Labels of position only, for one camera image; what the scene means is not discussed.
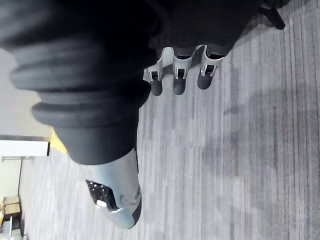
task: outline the cardboard box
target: cardboard box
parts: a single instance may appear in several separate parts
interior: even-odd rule
[[[4,198],[4,205],[18,204],[18,203],[20,203],[20,199],[18,196]]]
[[[18,196],[15,197],[5,197],[4,202],[4,220],[10,220],[10,217],[17,218],[21,213],[20,209],[20,199]]]

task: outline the corrugated rubber sleeve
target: corrugated rubber sleeve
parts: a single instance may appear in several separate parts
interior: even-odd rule
[[[146,47],[157,24],[149,7],[99,2],[0,0],[0,47],[18,62],[13,84],[38,92],[35,118],[53,126],[71,158],[85,165],[134,148],[139,108],[150,93],[143,71],[157,61]]]

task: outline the silver metal bracket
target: silver metal bracket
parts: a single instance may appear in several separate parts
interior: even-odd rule
[[[200,72],[202,76],[210,74],[210,77],[213,77],[225,57],[221,56],[221,58],[219,59],[209,58],[209,56],[207,55],[207,49],[208,46],[205,45],[201,60]]]

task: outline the black chair leg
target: black chair leg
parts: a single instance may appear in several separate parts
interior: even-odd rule
[[[285,28],[286,24],[275,7],[264,3],[259,8],[259,12],[265,15],[276,29],[282,30]]]

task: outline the white wall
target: white wall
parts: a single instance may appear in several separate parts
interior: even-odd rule
[[[0,159],[0,201],[18,195],[21,160]]]
[[[16,66],[14,57],[0,49],[0,135],[49,137],[51,130],[38,123],[30,111],[40,101],[38,95],[17,90],[9,81]]]

